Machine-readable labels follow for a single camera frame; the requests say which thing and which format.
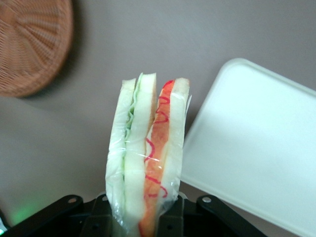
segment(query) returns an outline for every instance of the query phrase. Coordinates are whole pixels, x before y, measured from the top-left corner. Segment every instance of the wicker basket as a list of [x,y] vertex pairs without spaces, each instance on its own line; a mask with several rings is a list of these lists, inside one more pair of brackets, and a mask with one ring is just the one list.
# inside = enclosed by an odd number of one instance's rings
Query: wicker basket
[[0,0],[0,95],[27,96],[49,84],[72,33],[71,0]]

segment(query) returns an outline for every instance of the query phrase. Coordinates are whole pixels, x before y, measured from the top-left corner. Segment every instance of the plastic-wrapped sandwich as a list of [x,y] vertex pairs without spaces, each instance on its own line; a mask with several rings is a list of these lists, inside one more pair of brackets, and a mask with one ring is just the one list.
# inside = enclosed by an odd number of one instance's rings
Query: plastic-wrapped sandwich
[[156,96],[156,74],[124,80],[106,167],[114,237],[153,237],[180,186],[189,80],[168,81]]

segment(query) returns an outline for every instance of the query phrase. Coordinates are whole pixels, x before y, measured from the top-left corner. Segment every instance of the bolt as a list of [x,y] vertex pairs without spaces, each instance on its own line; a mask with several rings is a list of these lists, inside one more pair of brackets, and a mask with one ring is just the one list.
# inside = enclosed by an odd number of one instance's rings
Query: bolt
[[77,201],[77,198],[73,197],[71,199],[68,200],[68,203],[74,203]]
[[212,199],[210,199],[209,197],[203,197],[202,201],[205,203],[210,203],[212,201]]

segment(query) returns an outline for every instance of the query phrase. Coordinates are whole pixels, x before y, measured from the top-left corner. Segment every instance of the white tray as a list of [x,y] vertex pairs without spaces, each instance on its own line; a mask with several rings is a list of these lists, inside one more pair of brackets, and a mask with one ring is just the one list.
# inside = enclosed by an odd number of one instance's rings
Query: white tray
[[229,61],[186,137],[181,180],[315,237],[316,91]]

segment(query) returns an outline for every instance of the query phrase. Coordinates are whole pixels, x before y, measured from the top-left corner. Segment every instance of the sandwich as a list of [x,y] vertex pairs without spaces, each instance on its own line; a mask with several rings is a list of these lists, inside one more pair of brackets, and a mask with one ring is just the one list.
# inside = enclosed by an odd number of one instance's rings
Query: sandwich
[[124,80],[106,167],[113,236],[153,237],[177,199],[189,80],[170,80],[158,99],[156,74]]

